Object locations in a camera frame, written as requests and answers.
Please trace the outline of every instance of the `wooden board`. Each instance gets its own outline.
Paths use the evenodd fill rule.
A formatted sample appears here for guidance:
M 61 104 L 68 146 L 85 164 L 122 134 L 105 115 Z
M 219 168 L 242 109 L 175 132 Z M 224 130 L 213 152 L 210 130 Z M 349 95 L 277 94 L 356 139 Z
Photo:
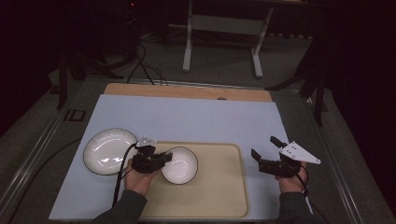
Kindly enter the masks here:
M 212 100 L 225 98 L 227 100 L 235 101 L 272 102 L 271 95 L 268 91 L 191 86 L 186 87 L 110 83 L 105 89 L 105 94 Z
M 142 218 L 231 218 L 248 213 L 241 152 L 234 144 L 160 142 L 156 152 L 186 147 L 198 160 L 198 172 L 184 185 L 155 177 Z

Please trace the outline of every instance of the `white bowl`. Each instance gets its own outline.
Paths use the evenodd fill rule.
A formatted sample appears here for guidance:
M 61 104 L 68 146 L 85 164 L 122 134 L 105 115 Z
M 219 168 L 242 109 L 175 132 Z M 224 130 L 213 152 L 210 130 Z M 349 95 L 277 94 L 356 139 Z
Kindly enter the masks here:
M 191 181 L 198 171 L 195 154 L 186 147 L 173 147 L 166 153 L 173 153 L 172 160 L 163 167 L 163 176 L 174 184 Z
M 120 170 L 126 149 L 136 142 L 136 137 L 124 129 L 102 131 L 85 146 L 84 163 L 90 171 L 96 174 L 115 174 Z M 126 160 L 131 159 L 134 154 L 136 154 L 136 149 L 131 149 Z

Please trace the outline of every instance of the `white table leg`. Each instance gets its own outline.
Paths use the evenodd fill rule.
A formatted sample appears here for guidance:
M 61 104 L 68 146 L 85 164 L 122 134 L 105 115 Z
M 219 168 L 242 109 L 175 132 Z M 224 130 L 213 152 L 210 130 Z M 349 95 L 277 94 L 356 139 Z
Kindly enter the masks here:
M 270 19 L 271 19 L 271 15 L 272 15 L 273 11 L 274 11 L 273 7 L 268 8 L 267 15 L 265 17 L 265 21 L 262 24 L 262 30 L 260 31 L 260 34 L 259 34 L 259 41 L 256 45 L 256 48 L 251 49 L 251 56 L 253 59 L 254 71 L 256 73 L 256 77 L 258 77 L 258 78 L 263 77 L 262 65 L 260 63 L 260 58 L 259 58 L 259 52 L 260 52 L 260 48 L 262 47 L 262 41 L 265 38 L 265 33 L 267 31 L 268 24 L 270 23 Z
M 191 18 L 192 18 L 192 0 L 189 1 L 189 17 L 187 18 L 187 44 L 186 50 L 184 51 L 184 61 L 183 61 L 183 72 L 190 71 L 190 63 L 191 63 Z

